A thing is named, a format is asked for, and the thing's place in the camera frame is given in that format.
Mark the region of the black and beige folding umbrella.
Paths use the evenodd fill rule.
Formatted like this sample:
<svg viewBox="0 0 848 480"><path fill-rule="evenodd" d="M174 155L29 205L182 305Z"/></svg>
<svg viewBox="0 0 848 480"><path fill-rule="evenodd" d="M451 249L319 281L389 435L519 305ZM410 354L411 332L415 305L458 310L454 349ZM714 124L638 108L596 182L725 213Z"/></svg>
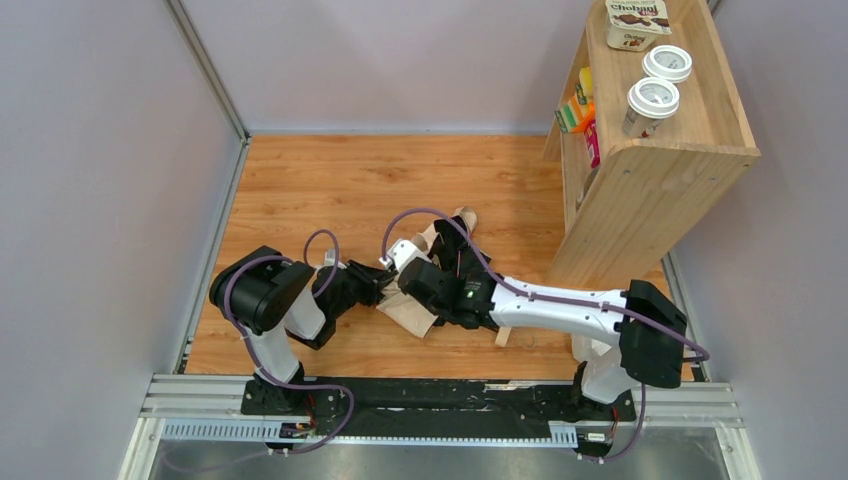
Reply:
<svg viewBox="0 0 848 480"><path fill-rule="evenodd" d="M386 232L391 233L407 216L427 212L435 215L436 219L425 230L405 240L412 241L425 252L431 263L458 278L458 295L452 311L448 315L428 312L400 290L399 273L393 270L390 271L394 279L384 289L385 298L377 305L377 310L418 338L425 337L436 326L451 324L468 330L491 330L495 333L494 344L500 348L507 346L512 329L496 325L489 314L496 282L487 272L491 257L474 250L472 234L478 224L478 216L472 208L461 207L452 216L434 209L414 208L393 219Z"/></svg>

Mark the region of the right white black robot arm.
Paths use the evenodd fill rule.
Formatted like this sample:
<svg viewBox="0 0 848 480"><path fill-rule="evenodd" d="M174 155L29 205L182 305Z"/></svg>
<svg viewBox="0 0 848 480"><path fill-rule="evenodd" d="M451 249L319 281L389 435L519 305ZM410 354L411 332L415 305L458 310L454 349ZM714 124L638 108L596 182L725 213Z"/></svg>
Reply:
<svg viewBox="0 0 848 480"><path fill-rule="evenodd" d="M416 258L402 265L398 285L447 323L540 328L605 345L580 362L570 393L578 403L609 405L639 385L682 383L687 319L649 282L634 280L626 290L557 289L486 271L459 276Z"/></svg>

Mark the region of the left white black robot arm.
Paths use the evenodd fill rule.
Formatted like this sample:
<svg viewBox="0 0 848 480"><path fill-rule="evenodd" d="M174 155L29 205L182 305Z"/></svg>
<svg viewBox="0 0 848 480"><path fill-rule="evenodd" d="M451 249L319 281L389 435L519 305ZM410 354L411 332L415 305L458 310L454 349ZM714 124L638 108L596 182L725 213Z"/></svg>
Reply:
<svg viewBox="0 0 848 480"><path fill-rule="evenodd" d="M300 414L309 407L305 368L292 344L323 348L338 319L356 305L379 303L393 278L353 260L315 268L268 246L219 273L209 300L239 331L255 365L242 413Z"/></svg>

